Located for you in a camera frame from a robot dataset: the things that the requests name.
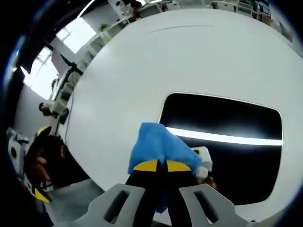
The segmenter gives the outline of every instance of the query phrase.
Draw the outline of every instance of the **white tabletop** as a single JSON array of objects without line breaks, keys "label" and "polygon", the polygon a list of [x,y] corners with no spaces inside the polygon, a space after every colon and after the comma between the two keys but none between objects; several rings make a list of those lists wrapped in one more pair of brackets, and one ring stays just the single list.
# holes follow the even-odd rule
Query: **white tabletop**
[{"label": "white tabletop", "polygon": [[120,24],[120,23],[123,23],[123,22],[126,21],[126,20],[129,20],[131,17],[132,17],[132,15],[125,16],[125,17],[121,18],[120,20],[118,20],[118,21],[116,21],[115,23],[111,24],[110,27],[108,27],[106,30],[109,30],[109,29],[111,29],[112,27],[114,27],[114,26],[116,26],[116,25],[118,25],[118,24]]},{"label": "white tabletop", "polygon": [[[275,108],[284,140],[276,185],[266,201],[236,206],[243,218],[262,220],[288,204],[303,177],[302,72],[303,60],[282,35],[249,17],[215,9],[153,15],[122,30],[83,73],[74,90],[67,145],[107,190],[125,183],[140,124],[158,122],[173,92]],[[65,130],[59,129],[63,137]]]}]

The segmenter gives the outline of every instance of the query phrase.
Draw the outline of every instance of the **blue towel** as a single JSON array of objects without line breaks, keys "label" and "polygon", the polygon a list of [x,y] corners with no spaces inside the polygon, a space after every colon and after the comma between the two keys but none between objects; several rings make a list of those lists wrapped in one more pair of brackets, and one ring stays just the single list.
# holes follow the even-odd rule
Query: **blue towel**
[{"label": "blue towel", "polygon": [[[136,165],[153,159],[158,159],[162,164],[165,160],[184,163],[190,167],[193,173],[201,165],[201,157],[177,136],[171,134],[164,125],[142,123],[129,160],[128,174]],[[157,207],[157,212],[162,213],[165,209],[165,196],[163,196],[161,204]]]}]

